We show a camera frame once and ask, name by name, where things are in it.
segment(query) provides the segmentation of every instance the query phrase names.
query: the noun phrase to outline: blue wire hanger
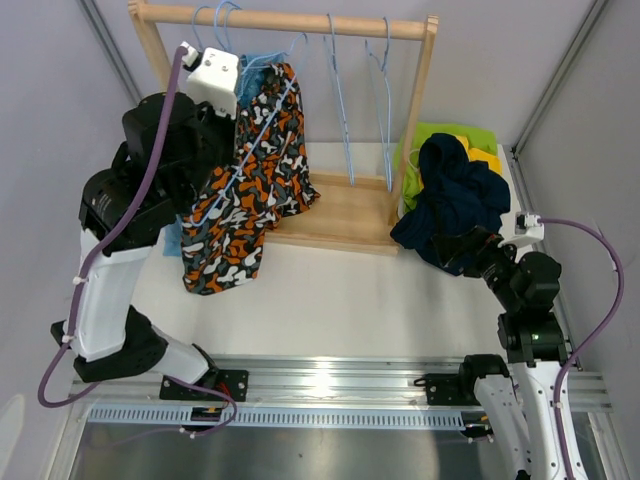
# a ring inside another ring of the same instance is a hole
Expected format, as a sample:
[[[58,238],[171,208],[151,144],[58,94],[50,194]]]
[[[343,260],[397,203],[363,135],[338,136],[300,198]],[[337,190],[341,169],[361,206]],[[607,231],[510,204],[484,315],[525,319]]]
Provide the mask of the blue wire hanger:
[[[230,5],[230,8],[227,8],[224,14],[223,28],[224,28],[224,35],[227,39],[226,45],[224,44],[224,42],[220,38],[220,35],[218,34],[218,28],[219,28],[218,17],[220,16],[220,9],[225,5]],[[200,35],[198,35],[198,30],[196,28],[196,17],[198,16],[198,13],[200,12],[200,10],[202,10],[203,8],[211,8],[211,7],[209,5],[201,5],[195,9],[195,11],[193,12],[193,15],[191,16],[191,29],[193,30],[193,36],[196,37],[196,41],[198,42],[198,47],[199,47],[198,51],[200,52],[204,51],[204,44],[202,43],[202,39],[200,38]],[[216,40],[220,44],[220,47],[222,48],[222,50],[224,50],[225,52],[231,52],[231,38],[229,38],[229,30],[227,29],[227,20],[229,19],[229,14],[234,10],[242,10],[242,7],[236,5],[233,2],[224,1],[224,2],[221,2],[220,5],[216,7],[215,14],[213,15],[213,34],[215,35]]]
[[[280,112],[280,110],[282,110],[282,102],[285,98],[287,98],[287,95],[289,94],[289,92],[291,91],[291,89],[293,88],[293,84],[296,81],[296,78],[298,76],[298,71],[302,71],[304,69],[304,66],[306,64],[307,61],[307,56],[308,56],[308,52],[309,52],[309,37],[307,36],[306,33],[302,33],[300,34],[304,37],[305,40],[305,56],[303,56],[302,60],[300,61],[300,68],[296,70],[296,72],[293,74],[293,78],[291,79],[291,81],[287,81],[287,87],[285,88],[284,92],[282,93],[282,95],[280,96],[280,98],[278,98],[278,100],[276,101],[276,108],[271,112],[271,114],[267,117],[266,121],[264,122],[264,126],[262,127],[262,130],[260,131],[260,134],[258,135],[258,137],[254,140],[254,142],[251,144],[251,147],[249,148],[249,151],[247,152],[247,154],[245,155],[244,159],[242,160],[242,162],[240,163],[240,165],[238,166],[234,166],[232,168],[235,168],[236,171],[235,173],[231,176],[231,178],[229,179],[229,181],[227,182],[227,184],[224,186],[224,188],[222,190],[219,190],[218,193],[218,197],[213,201],[213,204],[211,205],[211,207],[209,208],[209,210],[207,210],[207,213],[205,215],[203,215],[202,219],[200,220],[200,222],[196,222],[193,219],[193,215],[191,215],[190,217],[190,221],[191,224],[195,227],[201,227],[202,225],[204,225],[204,223],[207,221],[207,219],[209,218],[209,216],[211,215],[211,213],[216,209],[216,207],[220,204],[220,202],[225,199],[225,200],[230,200],[227,199],[227,191],[229,190],[229,188],[231,187],[231,185],[233,185],[233,183],[240,177],[240,175],[243,173],[243,168],[244,166],[247,164],[247,162],[249,161],[249,158],[251,157],[251,155],[253,154],[253,151],[256,149],[256,147],[260,144],[260,140],[262,139],[262,137],[264,136],[265,132],[267,131],[267,129],[269,128],[269,126],[271,125],[271,122],[273,121],[273,119],[275,118],[275,116]]]
[[[327,36],[322,37],[327,59],[329,61],[329,70],[332,71],[331,87],[333,88],[333,98],[336,101],[336,111],[338,112],[338,120],[342,131],[342,143],[344,144],[344,155],[347,159],[347,173],[349,174],[349,182],[355,185],[355,175],[353,174],[353,163],[351,161],[351,142],[349,141],[349,128],[347,127],[347,115],[344,110],[344,99],[342,98],[342,87],[340,86],[340,75],[338,74],[338,61],[336,60],[336,32],[333,27],[333,18],[328,13],[329,25],[331,26],[331,44],[333,49],[329,48]]]
[[[371,48],[369,47],[369,40],[364,41],[364,48],[367,52],[367,64],[369,65],[369,78],[371,78],[371,86],[373,88],[373,95],[376,100],[376,116],[378,117],[378,126],[380,127],[380,139],[382,142],[382,157],[384,158],[384,173],[387,177],[387,189],[391,191],[393,189],[393,168],[391,164],[391,154],[389,153],[389,144],[391,142],[391,87],[389,86],[389,79],[387,77],[387,60],[389,57],[389,46],[391,45],[391,23],[384,17],[384,21],[387,24],[387,47],[384,50],[383,60],[380,61]],[[378,90],[376,89],[376,85],[373,78],[373,67],[372,63],[369,61],[369,57],[372,57],[376,64],[378,65],[378,70],[382,72],[384,76],[384,84],[387,87],[387,138],[385,140],[385,136],[383,133],[382,126],[382,108],[380,107],[380,101],[378,98]]]

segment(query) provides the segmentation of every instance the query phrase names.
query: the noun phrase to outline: yellow cloth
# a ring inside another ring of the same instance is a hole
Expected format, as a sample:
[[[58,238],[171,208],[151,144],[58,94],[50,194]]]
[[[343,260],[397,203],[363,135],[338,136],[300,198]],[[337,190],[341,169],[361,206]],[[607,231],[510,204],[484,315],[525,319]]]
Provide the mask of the yellow cloth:
[[[470,148],[467,153],[469,154],[469,160],[472,162],[487,162],[489,164],[489,170],[496,172],[498,175],[502,175],[502,163],[495,155],[483,152],[478,148]]]
[[[483,152],[479,148],[469,148],[469,139],[467,137],[463,137],[462,135],[454,135],[454,137],[462,144],[470,161],[476,162],[480,160],[481,162],[487,162],[489,164],[489,170],[496,172],[498,175],[502,175],[502,163],[498,157]]]

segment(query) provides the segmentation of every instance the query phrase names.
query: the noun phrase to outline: wooden post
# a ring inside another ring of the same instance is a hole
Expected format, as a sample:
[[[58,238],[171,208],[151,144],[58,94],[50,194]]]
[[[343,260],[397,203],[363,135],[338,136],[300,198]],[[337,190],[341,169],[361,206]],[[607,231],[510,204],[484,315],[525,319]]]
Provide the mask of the wooden post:
[[[155,23],[147,22],[139,15],[140,8],[147,4],[147,0],[129,0],[129,15],[136,29],[140,44],[149,59],[153,73],[156,74],[160,88],[165,90],[171,75],[171,63],[164,48],[162,38]]]
[[[418,124],[418,115],[422,108],[422,99],[427,83],[427,75],[429,74],[429,64],[431,63],[431,52],[433,44],[438,32],[438,18],[429,16],[425,22],[424,39],[420,49],[418,59],[418,68],[416,69],[416,78],[413,84],[413,93],[411,94],[411,105],[409,107],[409,119],[407,120],[407,128],[404,133],[404,143],[402,144],[402,157],[400,164],[393,179],[393,189],[391,190],[389,200],[389,225],[395,225],[398,221],[398,202],[402,197],[402,185],[404,183],[404,174],[409,163],[409,152],[413,143],[413,135]]]

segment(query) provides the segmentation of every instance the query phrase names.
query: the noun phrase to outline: wooden clothes rack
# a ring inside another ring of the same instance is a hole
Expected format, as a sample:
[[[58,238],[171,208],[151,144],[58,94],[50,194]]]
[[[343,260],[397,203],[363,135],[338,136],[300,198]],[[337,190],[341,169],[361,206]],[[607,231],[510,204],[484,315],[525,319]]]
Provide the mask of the wooden clothes rack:
[[[190,25],[196,7],[153,5],[147,0],[130,0],[129,14],[142,48],[160,86],[166,88],[171,64],[158,33],[158,23]],[[215,9],[203,8],[195,23],[213,25]],[[218,25],[226,16],[221,9]],[[387,37],[383,19],[333,17],[335,33],[359,37]],[[234,10],[229,13],[227,26],[286,32],[330,34],[326,15]],[[409,162],[409,152],[422,106],[424,89],[431,62],[431,52],[438,31],[438,18],[429,15],[424,22],[391,21],[391,37],[421,42],[416,68],[409,117],[405,129],[402,161],[398,166],[391,193],[384,177],[356,175],[351,186],[346,174],[311,172],[313,185],[322,194],[311,209],[301,215],[283,218],[278,228],[267,235],[277,243],[331,248],[356,252],[395,254],[398,247],[389,237],[397,221],[397,208],[402,196],[402,184]]]

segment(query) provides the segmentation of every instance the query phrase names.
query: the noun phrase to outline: white wall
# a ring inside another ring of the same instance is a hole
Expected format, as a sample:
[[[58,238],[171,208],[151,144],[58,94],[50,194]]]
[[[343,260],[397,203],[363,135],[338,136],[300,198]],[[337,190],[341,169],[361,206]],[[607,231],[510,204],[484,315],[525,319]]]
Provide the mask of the white wall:
[[[126,1],[98,0],[110,28],[143,94],[158,90],[129,19]],[[199,5],[193,0],[156,3]],[[573,38],[591,0],[244,0],[247,9],[353,15],[422,21],[440,16],[440,29],[429,73],[422,120],[456,122],[488,128],[500,143],[515,142],[562,54]],[[215,7],[218,2],[209,5]],[[195,44],[188,25],[162,25],[165,46],[173,50],[182,40]],[[212,27],[199,27],[205,43],[215,43]],[[294,34],[230,29],[237,53],[289,48]],[[309,63],[300,72],[307,139],[340,140],[340,127],[331,99],[320,35],[312,35]],[[349,129],[354,141],[377,141],[373,91],[365,63],[364,40],[339,37],[338,61],[345,90]],[[376,52],[384,40],[373,40]],[[394,102],[393,132],[397,141],[406,123],[419,46],[394,41],[390,52],[390,82]],[[297,55],[293,64],[299,61]]]
[[[598,225],[625,265],[619,314],[584,360],[605,375],[631,477],[640,478],[640,3],[610,3],[521,160],[539,211]],[[595,241],[563,227],[547,232],[564,266],[572,331],[583,339],[611,305],[615,274]]]
[[[40,478],[64,420],[39,406],[37,384],[56,350],[50,324],[69,308],[82,187],[111,162],[129,104],[75,2],[5,0],[0,12],[0,410],[25,396],[4,476],[22,480]]]

